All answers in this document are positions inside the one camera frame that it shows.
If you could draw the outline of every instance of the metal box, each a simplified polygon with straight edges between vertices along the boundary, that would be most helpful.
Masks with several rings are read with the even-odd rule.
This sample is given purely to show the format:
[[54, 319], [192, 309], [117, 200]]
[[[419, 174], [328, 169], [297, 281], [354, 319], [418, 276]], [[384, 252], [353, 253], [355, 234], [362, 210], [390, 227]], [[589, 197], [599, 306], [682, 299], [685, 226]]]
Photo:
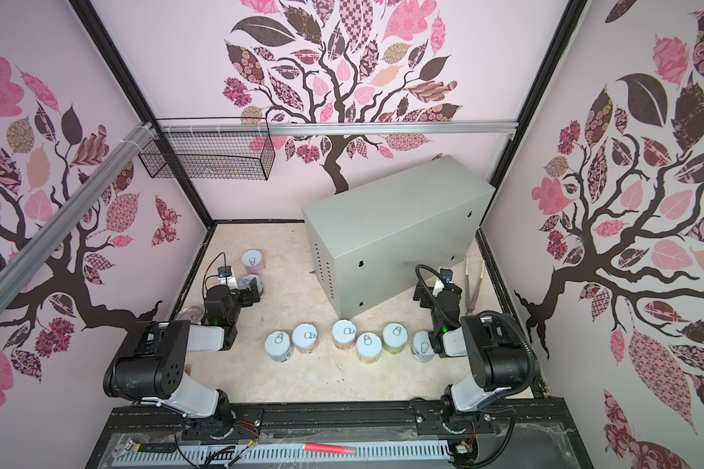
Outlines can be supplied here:
[[349, 319], [463, 261], [495, 189], [445, 156], [303, 207], [318, 277]]

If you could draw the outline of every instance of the beige floor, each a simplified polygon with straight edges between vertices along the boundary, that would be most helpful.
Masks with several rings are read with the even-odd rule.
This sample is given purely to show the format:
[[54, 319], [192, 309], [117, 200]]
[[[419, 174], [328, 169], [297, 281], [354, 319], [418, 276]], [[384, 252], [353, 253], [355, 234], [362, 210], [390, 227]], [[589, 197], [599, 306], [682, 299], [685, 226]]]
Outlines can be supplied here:
[[[226, 253], [227, 262], [240, 279], [246, 272], [239, 259], [249, 249], [260, 250], [266, 259], [262, 275], [266, 292], [262, 300], [242, 310], [237, 339], [230, 350], [190, 353], [186, 358], [192, 378], [205, 386], [223, 389], [232, 402], [437, 399], [446, 385], [469, 373], [465, 357], [436, 356], [429, 363], [419, 363], [407, 348], [406, 353], [398, 355], [384, 352], [378, 362], [365, 365], [358, 361], [354, 349], [337, 350], [331, 341], [331, 326], [338, 317], [311, 273], [314, 267], [304, 224], [220, 225], [185, 306], [203, 306], [200, 292], [203, 272], [217, 254]], [[474, 289], [483, 264], [476, 242], [472, 242], [467, 260]], [[455, 283], [463, 288], [463, 263], [453, 270]], [[209, 274], [212, 273], [216, 273], [215, 267]], [[403, 324], [410, 336], [419, 330], [432, 329], [429, 311], [412, 301], [413, 289], [354, 317], [358, 334], [368, 331], [380, 334], [391, 322]], [[476, 311], [485, 309], [500, 311], [487, 273]], [[318, 348], [310, 354], [295, 352], [284, 363], [272, 361], [263, 351], [266, 336], [276, 330], [291, 333], [295, 326], [305, 322], [318, 329]], [[531, 398], [532, 393], [527, 389], [516, 397]]]

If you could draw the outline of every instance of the red marker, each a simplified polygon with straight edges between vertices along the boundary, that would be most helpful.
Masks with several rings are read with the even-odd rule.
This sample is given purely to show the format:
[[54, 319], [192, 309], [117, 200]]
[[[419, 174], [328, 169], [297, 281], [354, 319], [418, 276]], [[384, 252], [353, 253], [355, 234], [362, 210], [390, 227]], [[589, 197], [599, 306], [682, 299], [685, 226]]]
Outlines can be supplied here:
[[305, 451], [318, 451], [320, 453], [334, 454], [355, 454], [354, 448], [346, 448], [344, 446], [330, 446], [327, 444], [312, 444], [306, 443], [302, 446]]

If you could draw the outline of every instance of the black wire basket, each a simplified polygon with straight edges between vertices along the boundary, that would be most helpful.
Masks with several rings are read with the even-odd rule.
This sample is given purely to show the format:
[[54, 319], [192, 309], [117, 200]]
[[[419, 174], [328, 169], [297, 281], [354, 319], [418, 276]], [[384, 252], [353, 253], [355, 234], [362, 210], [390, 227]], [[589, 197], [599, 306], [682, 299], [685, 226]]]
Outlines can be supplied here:
[[[267, 124], [265, 117], [249, 122]], [[162, 153], [157, 140], [143, 147], [139, 157], [152, 178], [268, 180], [276, 156], [268, 126], [244, 131], [197, 128], [163, 133], [174, 153]]]

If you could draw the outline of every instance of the black cable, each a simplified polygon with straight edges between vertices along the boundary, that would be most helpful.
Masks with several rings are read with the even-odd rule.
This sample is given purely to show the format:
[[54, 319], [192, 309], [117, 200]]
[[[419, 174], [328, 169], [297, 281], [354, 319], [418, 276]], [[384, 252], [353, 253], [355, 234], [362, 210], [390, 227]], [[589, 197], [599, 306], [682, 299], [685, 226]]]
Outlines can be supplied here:
[[432, 301], [433, 304], [435, 305], [435, 309], [438, 310], [438, 312], [441, 314], [443, 319], [445, 319], [445, 321], [447, 323], [449, 323], [451, 325], [451, 327], [457, 327], [457, 328], [460, 327], [459, 320], [454, 322], [449, 316], [446, 315], [444, 310], [441, 308], [441, 304], [438, 303], [438, 300], [436, 300], [435, 296], [433, 296], [433, 292], [430, 291], [430, 288], [428, 288], [427, 285], [425, 285], [425, 281], [422, 280], [422, 275], [420, 274], [420, 269], [425, 269], [428, 272], [432, 273], [434, 276], [436, 276], [443, 283], [444, 286], [448, 282], [446, 282], [446, 280], [443, 278], [443, 276], [440, 273], [436, 272], [435, 269], [433, 269], [432, 267], [428, 267], [424, 264], [417, 264], [414, 267], [414, 275], [417, 276], [417, 280], [420, 282], [420, 285], [422, 285], [422, 288], [425, 290], [425, 293], [428, 295], [428, 298], [430, 298], [430, 301]]

